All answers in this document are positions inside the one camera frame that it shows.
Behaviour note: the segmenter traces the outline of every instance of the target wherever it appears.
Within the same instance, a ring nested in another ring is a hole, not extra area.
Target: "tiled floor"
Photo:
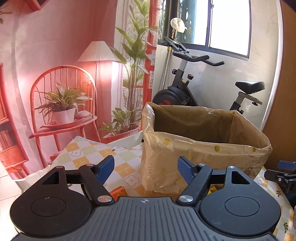
[[[20,188],[10,178],[2,163],[0,163],[0,240],[10,241],[16,230],[10,220],[9,210],[15,199],[21,194]]]

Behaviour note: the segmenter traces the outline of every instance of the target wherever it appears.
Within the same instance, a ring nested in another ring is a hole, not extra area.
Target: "orange box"
[[[118,197],[120,196],[128,196],[128,194],[126,193],[126,190],[122,186],[115,188],[110,192],[110,194],[115,199],[115,201],[117,201]]]

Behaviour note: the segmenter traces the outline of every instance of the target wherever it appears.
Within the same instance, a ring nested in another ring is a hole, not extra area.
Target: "bike seat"
[[[252,82],[252,81],[237,81],[235,86],[246,94],[253,94],[265,89],[264,82]]]

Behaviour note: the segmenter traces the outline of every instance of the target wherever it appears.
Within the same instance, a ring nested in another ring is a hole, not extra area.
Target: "black circular plate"
[[[88,199],[70,189],[25,191],[11,206],[10,217],[16,229],[32,237],[54,237],[74,231],[88,219]]]
[[[201,201],[199,213],[208,225],[228,235],[253,237],[273,232],[281,215],[280,207],[258,188],[233,185],[211,193]]]

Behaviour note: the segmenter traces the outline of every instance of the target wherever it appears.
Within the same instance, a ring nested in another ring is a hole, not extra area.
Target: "bookshelf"
[[[3,64],[0,63],[0,161],[12,179],[29,175],[27,155],[19,140],[5,92]]]

